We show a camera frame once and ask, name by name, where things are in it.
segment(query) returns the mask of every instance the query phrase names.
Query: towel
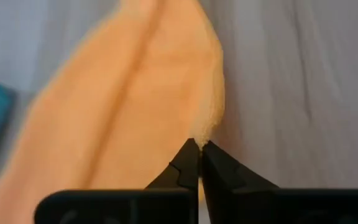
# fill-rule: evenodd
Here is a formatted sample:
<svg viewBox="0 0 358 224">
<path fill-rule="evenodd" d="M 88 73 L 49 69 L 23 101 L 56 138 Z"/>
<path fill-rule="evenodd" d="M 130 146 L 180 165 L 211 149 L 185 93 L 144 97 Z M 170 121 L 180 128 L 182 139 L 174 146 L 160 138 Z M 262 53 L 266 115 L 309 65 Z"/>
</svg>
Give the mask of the towel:
<svg viewBox="0 0 358 224">
<path fill-rule="evenodd" d="M 142 189 L 224 110 L 219 41 L 197 0 L 122 0 L 28 112 L 0 178 L 0 224 L 63 189 Z"/>
</svg>

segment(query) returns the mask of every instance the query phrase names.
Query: black plastic tool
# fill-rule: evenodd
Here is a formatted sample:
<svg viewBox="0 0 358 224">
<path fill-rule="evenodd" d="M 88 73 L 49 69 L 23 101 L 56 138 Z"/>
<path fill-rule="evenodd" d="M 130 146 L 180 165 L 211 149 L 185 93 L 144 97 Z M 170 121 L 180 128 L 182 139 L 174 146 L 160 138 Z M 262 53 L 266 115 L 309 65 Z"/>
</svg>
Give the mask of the black plastic tool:
<svg viewBox="0 0 358 224">
<path fill-rule="evenodd" d="M 195 224 L 198 177 L 212 224 L 358 223 L 358 190 L 280 189 L 209 142 L 187 140 L 144 190 L 64 191 L 44 199 L 35 224 Z"/>
</svg>

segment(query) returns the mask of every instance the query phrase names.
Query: wrinkled fabric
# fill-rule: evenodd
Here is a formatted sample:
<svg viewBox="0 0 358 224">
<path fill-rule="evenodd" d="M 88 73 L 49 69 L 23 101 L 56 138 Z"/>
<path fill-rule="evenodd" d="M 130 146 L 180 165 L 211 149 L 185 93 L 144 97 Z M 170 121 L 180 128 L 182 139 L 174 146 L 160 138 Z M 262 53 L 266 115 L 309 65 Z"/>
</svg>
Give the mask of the wrinkled fabric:
<svg viewBox="0 0 358 224">
<path fill-rule="evenodd" d="M 126 0 L 34 101 L 0 179 L 0 223 L 63 189 L 142 189 L 223 115 L 222 52 L 197 0 Z"/>
</svg>

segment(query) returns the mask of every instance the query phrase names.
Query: orange towel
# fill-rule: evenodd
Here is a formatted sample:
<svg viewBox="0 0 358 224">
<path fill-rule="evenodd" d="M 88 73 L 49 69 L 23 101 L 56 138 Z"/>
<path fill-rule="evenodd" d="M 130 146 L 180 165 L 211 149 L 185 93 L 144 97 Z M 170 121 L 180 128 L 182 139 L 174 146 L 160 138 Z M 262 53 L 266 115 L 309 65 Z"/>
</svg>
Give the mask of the orange towel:
<svg viewBox="0 0 358 224">
<path fill-rule="evenodd" d="M 62 189 L 139 189 L 223 115 L 222 53 L 197 0 L 125 0 L 41 92 L 0 179 L 0 224 Z"/>
</svg>

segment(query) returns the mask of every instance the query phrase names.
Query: black jaws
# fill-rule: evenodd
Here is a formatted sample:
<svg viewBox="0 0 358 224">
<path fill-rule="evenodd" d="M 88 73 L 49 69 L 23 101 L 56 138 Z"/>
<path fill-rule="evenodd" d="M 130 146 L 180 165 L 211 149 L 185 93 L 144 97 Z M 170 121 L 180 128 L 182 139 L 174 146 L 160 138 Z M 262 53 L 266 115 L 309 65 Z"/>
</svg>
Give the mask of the black jaws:
<svg viewBox="0 0 358 224">
<path fill-rule="evenodd" d="M 215 179 L 227 190 L 260 191 L 277 188 L 275 184 L 242 165 L 211 141 L 203 148 L 202 171 L 204 180 Z"/>
<path fill-rule="evenodd" d="M 194 139 L 188 139 L 167 168 L 147 186 L 150 188 L 186 188 L 198 191 L 200 149 Z"/>
</svg>

